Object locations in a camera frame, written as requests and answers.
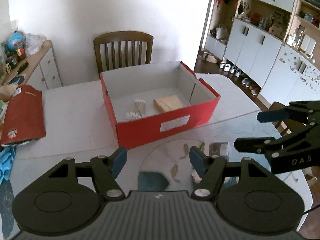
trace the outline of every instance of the black cable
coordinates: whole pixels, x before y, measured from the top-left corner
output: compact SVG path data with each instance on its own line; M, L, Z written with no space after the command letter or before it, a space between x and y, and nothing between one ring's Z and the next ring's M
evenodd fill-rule
M305 215L305 214L308 214L308 213L316 210L316 209L319 208L319 207L320 207L320 204L319 204L319 205L316 205L315 207L313 207L313 208L311 208L311 209L309 209L308 211L304 212L303 214L304 214L304 215Z

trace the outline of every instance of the glass jar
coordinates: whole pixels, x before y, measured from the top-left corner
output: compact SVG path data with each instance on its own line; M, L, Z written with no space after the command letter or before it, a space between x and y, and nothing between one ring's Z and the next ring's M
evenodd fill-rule
M302 42L302 39L303 39L303 34L304 34L305 29L306 28L303 27L302 25L299 25L299 28L296 29L296 32L295 32L296 38L294 40L295 43L296 43L296 45L294 46L295 49L299 48L299 46L300 46L300 44Z

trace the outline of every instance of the wooden countertop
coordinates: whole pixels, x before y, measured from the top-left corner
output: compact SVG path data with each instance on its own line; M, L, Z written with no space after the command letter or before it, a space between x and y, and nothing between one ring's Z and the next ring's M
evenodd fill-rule
M42 49L39 52L37 52L36 54L30 55L30 56L26 57L24 60L20 61L18 63L18 66L15 67L10 72L9 75L7 75L3 84L8 84L17 74L17 70L19 69L19 67L27 61L27 62L29 62L29 66L21 73L21 75L23 75L23 74L26 75L26 77L24 78L24 80L21 84L21 85L25 85L28 82L33 71L36 69L36 67L39 65L40 61L43 59L44 55L47 54L47 52L49 51L49 49L51 47L52 47L51 41L49 41L49 40L44 41L42 44Z

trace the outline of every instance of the jar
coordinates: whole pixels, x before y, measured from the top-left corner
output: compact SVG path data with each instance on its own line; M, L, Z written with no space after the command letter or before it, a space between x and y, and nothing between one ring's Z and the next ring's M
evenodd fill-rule
M11 52L7 55L7 63L10 64L11 69L14 69L18 65L18 58L14 52Z
M294 46L295 49L298 49L302 40L303 40L303 34L304 34L304 31L305 31L305 27L303 27L302 25L299 25L299 28L296 29L296 38L295 38L295 42L296 42L296 45Z

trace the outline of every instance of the wooden shelf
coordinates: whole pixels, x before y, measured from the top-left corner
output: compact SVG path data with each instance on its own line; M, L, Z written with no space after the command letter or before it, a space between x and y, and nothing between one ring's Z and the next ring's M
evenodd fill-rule
M301 18L299 15L295 15L295 17L300 21L301 25L304 27L313 28L315 30L320 31L320 29L317 26L314 26L311 22L308 22L307 20Z
M305 1L305 0L300 0L301 4L313 11L316 11L317 13L320 13L320 8L318 8L317 6Z

